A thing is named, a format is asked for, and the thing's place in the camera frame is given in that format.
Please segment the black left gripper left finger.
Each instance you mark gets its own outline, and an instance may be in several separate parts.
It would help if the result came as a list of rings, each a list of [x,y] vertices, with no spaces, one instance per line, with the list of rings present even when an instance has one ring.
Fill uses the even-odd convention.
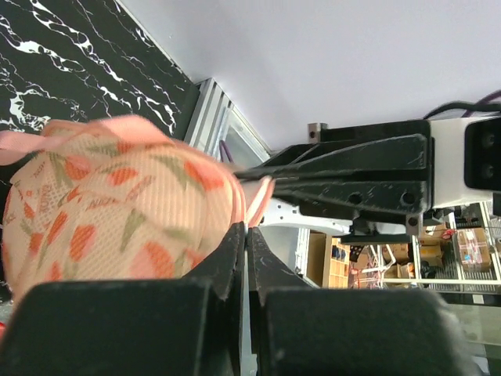
[[[40,284],[1,342],[4,375],[238,375],[245,227],[174,280]]]

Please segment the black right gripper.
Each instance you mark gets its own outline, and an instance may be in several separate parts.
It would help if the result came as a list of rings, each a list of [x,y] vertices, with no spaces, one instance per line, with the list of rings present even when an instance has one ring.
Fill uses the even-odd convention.
[[[492,192],[464,182],[465,131],[476,122],[495,119],[458,117],[429,120],[434,139],[432,208],[492,201]],[[426,167],[428,140],[421,134],[381,139],[330,151],[285,166],[265,166],[236,173],[239,179],[348,176],[359,172],[420,170]],[[427,210],[427,184],[420,181],[295,180],[276,182],[274,196],[300,206],[303,214],[366,211],[416,214]]]

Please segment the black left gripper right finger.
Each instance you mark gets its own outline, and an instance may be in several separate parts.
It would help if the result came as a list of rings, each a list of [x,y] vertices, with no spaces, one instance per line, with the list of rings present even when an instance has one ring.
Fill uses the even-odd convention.
[[[248,232],[252,349],[260,375],[479,375],[459,321],[419,289],[307,284]]]

